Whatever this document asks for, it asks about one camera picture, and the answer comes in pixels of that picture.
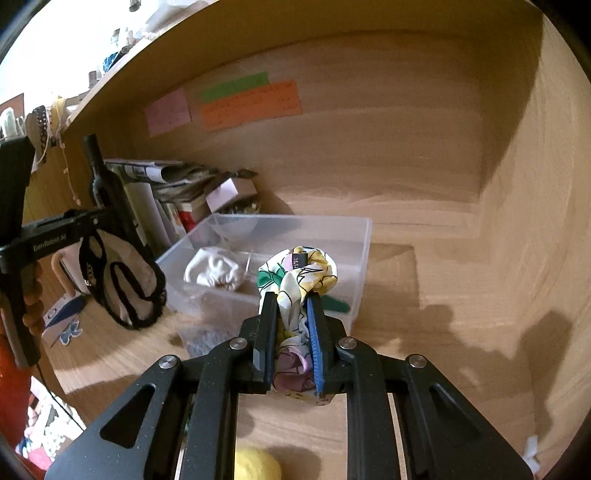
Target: orange sticky note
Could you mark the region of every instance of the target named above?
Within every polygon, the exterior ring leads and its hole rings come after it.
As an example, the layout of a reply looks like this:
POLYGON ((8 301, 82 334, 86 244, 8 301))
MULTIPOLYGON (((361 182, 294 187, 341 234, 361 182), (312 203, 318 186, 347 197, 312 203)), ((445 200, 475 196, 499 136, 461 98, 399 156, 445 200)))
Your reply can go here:
POLYGON ((295 80, 272 83, 205 103, 199 112, 208 132, 266 118, 302 114, 295 80))

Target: pink sticky note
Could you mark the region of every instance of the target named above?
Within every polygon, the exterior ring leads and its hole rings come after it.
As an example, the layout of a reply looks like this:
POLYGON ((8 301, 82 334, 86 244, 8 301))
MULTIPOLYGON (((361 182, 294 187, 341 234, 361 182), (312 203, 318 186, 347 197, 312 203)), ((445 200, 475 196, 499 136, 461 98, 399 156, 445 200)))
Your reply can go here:
POLYGON ((191 121, 189 104, 183 88, 149 104, 144 108, 144 113, 151 137, 170 132, 191 121))

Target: blue gripper pad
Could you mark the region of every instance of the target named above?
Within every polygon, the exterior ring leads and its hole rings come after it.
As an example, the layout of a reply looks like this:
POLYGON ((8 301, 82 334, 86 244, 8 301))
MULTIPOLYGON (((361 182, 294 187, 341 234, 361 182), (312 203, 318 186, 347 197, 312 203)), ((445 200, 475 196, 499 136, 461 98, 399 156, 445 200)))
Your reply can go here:
POLYGON ((324 394, 326 372, 334 361, 334 346, 324 317, 320 296, 310 293, 307 297, 308 331, 310 332, 310 351, 314 368, 316 396, 324 394))

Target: newspaper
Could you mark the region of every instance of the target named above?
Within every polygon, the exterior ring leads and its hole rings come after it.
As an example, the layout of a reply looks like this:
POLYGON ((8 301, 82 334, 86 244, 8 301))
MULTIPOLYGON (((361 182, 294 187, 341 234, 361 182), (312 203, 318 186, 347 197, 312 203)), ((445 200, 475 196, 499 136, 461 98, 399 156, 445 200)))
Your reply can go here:
POLYGON ((204 165, 185 163, 180 160, 123 160, 109 158, 107 167, 121 168, 127 181, 146 181, 152 185, 181 186, 195 183, 212 169, 204 165))

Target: sticky note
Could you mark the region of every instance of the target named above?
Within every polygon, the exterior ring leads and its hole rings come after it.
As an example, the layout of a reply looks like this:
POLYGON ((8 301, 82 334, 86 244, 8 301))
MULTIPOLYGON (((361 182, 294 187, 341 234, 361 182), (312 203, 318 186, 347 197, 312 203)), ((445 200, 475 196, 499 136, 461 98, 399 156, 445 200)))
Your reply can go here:
POLYGON ((267 118, 301 115, 302 111, 296 81, 288 80, 205 103, 199 113, 205 130, 213 132, 267 118))
POLYGON ((148 132, 153 137, 169 132, 191 121, 189 104, 183 88, 179 88, 144 108, 148 132))
POLYGON ((240 77, 231 82, 218 83, 201 92, 201 101, 203 103, 214 102, 220 98, 246 92, 247 90, 262 87, 263 85, 269 85, 269 75, 267 72, 240 77))

